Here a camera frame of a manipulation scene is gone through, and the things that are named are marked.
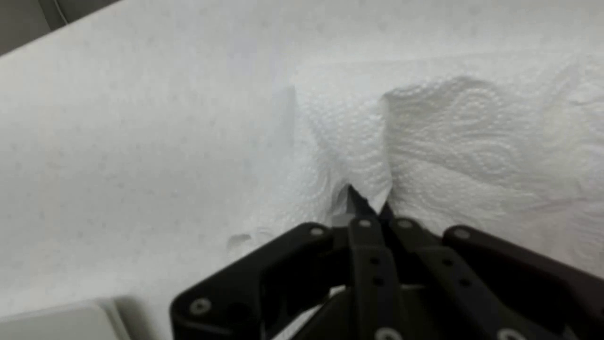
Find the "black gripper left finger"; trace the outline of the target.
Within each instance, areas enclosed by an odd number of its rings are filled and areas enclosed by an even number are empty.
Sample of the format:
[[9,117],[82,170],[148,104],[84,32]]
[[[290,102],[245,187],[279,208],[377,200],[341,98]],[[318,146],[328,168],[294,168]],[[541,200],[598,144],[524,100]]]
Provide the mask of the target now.
[[356,189],[347,189],[347,200],[352,214],[347,236],[358,340],[403,340],[397,274],[379,217]]

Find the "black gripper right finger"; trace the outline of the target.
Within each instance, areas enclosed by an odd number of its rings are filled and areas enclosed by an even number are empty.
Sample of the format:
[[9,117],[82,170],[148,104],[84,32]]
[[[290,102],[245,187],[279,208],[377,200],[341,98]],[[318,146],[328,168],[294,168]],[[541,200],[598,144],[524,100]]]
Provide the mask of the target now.
[[379,219],[411,257],[428,289],[448,308],[447,321],[456,331],[456,340],[539,338],[531,321],[507,308],[456,251],[414,219],[396,217],[388,206],[379,212]]

